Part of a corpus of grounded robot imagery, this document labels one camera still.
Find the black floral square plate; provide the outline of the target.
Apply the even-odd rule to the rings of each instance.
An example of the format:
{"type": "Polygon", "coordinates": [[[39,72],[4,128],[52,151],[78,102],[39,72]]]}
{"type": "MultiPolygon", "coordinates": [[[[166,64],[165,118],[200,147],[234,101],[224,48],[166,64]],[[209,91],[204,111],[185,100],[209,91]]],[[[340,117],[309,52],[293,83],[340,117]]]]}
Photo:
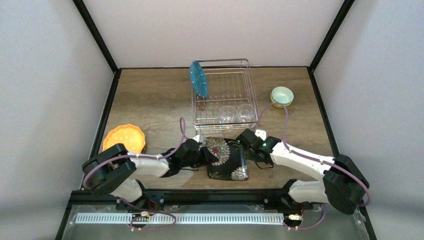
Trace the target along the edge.
{"type": "Polygon", "coordinates": [[[247,181],[248,164],[245,149],[238,140],[207,137],[204,155],[207,175],[220,181],[247,181]]]}

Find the small clear plastic cup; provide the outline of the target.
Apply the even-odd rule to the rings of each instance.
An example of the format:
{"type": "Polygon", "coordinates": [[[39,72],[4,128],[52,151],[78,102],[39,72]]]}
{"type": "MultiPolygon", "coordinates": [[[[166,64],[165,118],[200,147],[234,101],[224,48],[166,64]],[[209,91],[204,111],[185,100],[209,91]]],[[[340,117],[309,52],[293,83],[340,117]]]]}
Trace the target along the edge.
{"type": "Polygon", "coordinates": [[[223,106],[219,111],[219,122],[221,124],[230,124],[235,121],[237,110],[235,107],[226,105],[223,106]]]}

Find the yellow green bowl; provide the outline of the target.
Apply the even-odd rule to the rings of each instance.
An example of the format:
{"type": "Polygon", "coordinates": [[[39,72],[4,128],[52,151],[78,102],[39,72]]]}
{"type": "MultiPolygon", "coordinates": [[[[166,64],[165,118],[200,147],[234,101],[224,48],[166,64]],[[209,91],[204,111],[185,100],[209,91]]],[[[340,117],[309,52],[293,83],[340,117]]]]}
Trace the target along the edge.
{"type": "Polygon", "coordinates": [[[275,104],[275,108],[282,109],[283,105],[286,107],[290,106],[294,100],[293,96],[282,96],[279,99],[275,99],[272,95],[270,95],[271,103],[275,104]]]}

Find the pale green glass bowl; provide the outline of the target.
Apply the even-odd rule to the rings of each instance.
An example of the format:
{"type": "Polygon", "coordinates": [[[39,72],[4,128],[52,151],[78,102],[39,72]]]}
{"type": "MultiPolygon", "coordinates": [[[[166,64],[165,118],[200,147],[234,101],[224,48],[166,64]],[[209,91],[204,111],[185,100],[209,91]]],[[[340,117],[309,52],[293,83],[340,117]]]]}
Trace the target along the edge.
{"type": "Polygon", "coordinates": [[[281,98],[282,96],[286,97],[294,97],[294,93],[287,87],[277,86],[272,91],[271,94],[276,100],[281,98]]]}

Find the metal wire dish rack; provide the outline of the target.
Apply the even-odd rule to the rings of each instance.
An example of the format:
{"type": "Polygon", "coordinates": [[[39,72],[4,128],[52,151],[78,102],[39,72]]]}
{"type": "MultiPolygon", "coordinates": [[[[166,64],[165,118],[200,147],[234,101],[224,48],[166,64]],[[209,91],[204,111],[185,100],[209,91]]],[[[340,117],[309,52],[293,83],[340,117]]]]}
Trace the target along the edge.
{"type": "Polygon", "coordinates": [[[202,66],[208,84],[207,98],[191,92],[192,124],[195,130],[220,131],[252,128],[258,120],[258,104],[249,60],[246,58],[194,60],[202,66]],[[255,108],[251,122],[220,123],[219,110],[232,106],[236,110],[242,104],[255,108]]]}

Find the orange polka dot plate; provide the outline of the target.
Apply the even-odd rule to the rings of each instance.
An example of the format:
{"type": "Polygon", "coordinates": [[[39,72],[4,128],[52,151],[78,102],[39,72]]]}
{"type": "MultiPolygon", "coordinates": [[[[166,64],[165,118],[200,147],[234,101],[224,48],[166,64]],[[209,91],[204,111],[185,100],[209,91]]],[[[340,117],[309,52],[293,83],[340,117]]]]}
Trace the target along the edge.
{"type": "Polygon", "coordinates": [[[141,154],[146,147],[146,136],[136,125],[119,125],[107,133],[102,150],[105,151],[115,144],[124,144],[127,150],[141,154]]]}

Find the blue polka dot plate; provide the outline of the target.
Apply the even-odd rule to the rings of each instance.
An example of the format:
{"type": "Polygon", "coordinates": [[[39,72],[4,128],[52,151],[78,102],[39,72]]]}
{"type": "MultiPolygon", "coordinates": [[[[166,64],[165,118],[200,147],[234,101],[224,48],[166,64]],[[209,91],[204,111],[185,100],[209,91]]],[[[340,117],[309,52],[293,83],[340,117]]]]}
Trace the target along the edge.
{"type": "Polygon", "coordinates": [[[196,95],[201,98],[207,98],[209,86],[204,69],[198,61],[193,61],[189,66],[189,75],[196,95]]]}

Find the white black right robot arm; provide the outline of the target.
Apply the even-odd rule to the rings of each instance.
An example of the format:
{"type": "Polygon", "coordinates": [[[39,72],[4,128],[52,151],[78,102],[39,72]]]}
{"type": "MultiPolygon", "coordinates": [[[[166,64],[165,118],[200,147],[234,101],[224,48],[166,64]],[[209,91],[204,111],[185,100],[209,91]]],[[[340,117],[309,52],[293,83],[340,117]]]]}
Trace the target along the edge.
{"type": "Polygon", "coordinates": [[[314,154],[265,131],[245,129],[237,138],[256,162],[284,166],[313,178],[289,180],[281,189],[281,201],[292,208],[301,203],[329,204],[341,213],[352,215],[369,191],[369,183],[353,160],[314,154]]]}

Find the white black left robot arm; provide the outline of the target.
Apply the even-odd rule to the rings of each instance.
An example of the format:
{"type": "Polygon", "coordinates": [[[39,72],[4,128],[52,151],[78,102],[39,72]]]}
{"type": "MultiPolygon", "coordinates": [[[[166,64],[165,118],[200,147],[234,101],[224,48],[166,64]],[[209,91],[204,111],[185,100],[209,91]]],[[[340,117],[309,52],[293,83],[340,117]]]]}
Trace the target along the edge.
{"type": "Polygon", "coordinates": [[[143,198],[144,186],[132,179],[133,175],[169,178],[182,169],[206,165],[206,152],[207,148],[192,138],[157,155],[135,153],[117,143],[82,165],[82,185],[95,196],[112,195],[135,202],[143,198]]]}

